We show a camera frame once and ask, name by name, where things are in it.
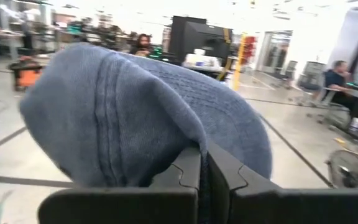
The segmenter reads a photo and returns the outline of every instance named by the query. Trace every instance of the blue knit hat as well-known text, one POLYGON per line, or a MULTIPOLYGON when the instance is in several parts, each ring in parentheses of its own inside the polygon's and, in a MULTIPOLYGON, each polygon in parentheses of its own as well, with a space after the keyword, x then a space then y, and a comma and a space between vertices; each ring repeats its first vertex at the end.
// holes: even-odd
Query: blue knit hat
POLYGON ((206 138, 269 178, 272 155, 255 111, 191 70, 76 44, 57 53, 20 105, 40 147, 75 182, 143 186, 206 138))

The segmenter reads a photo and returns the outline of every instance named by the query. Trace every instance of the floor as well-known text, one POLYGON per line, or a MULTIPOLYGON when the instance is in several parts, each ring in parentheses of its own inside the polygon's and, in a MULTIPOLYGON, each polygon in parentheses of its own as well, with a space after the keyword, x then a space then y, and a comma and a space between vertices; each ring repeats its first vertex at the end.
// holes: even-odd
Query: floor
MULTIPOLYGON (((6 62, 0 62, 0 199, 8 191, 2 223, 37 223, 37 207, 53 192, 71 186, 26 131, 17 111, 20 96, 13 94, 6 62)), ((273 150, 272 181, 284 188, 328 188, 324 164, 339 149, 335 131, 307 113, 315 108, 294 105, 298 90, 275 88, 272 77, 255 72, 241 75, 238 93, 261 115, 273 150)))

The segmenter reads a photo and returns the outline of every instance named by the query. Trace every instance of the black monitor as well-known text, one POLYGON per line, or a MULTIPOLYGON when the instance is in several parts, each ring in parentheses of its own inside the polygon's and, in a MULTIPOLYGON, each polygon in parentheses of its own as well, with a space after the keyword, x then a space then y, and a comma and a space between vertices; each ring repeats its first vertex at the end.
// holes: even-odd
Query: black monitor
POLYGON ((185 55, 193 54, 194 49, 203 49, 206 56, 221 58, 224 62, 230 54, 232 30, 227 29, 226 35, 223 27, 187 22, 183 37, 185 55))
POLYGON ((183 50, 184 33, 187 22, 196 22, 199 24, 206 24, 206 19, 173 16, 171 25, 171 34, 169 40, 168 52, 175 54, 176 58, 182 63, 186 57, 183 50))

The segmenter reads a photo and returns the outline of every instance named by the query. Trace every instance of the yellow pole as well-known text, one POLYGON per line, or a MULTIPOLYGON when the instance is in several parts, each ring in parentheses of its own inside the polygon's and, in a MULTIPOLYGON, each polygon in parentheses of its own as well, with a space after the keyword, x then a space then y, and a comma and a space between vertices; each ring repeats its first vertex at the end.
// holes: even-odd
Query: yellow pole
POLYGON ((237 60, 236 70, 234 71, 234 76, 233 76, 233 90, 234 91, 237 91, 239 89, 241 61, 242 61, 242 54, 244 53, 244 46, 245 46, 244 42, 246 39, 246 35, 247 35, 246 33, 243 33, 242 37, 241 37, 241 43, 240 43, 239 53, 238 53, 239 59, 237 60))

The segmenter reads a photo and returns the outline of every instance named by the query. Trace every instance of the table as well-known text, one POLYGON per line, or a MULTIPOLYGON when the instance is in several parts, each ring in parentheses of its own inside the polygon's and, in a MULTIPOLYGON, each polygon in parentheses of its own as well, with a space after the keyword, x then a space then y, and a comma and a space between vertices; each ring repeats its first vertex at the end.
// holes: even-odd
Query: table
POLYGON ((0 38, 8 39, 9 51, 11 53, 11 58, 13 61, 16 61, 19 58, 19 54, 17 53, 17 49, 14 45, 14 39, 16 39, 18 37, 23 37, 23 36, 24 36, 23 34, 17 33, 17 32, 7 33, 7 32, 3 32, 3 30, 0 31, 0 38))
POLYGON ((219 74, 223 71, 222 67, 207 67, 207 66, 195 66, 195 65, 189 65, 187 63, 183 63, 182 67, 188 68, 190 70, 193 70, 195 72, 202 73, 208 77, 216 79, 219 74))
POLYGON ((51 57, 51 55, 48 55, 48 57, 38 57, 38 55, 37 56, 35 56, 34 57, 34 61, 36 61, 36 62, 38 62, 41 66, 47 66, 47 64, 49 63, 49 60, 50 60, 50 57, 51 57))

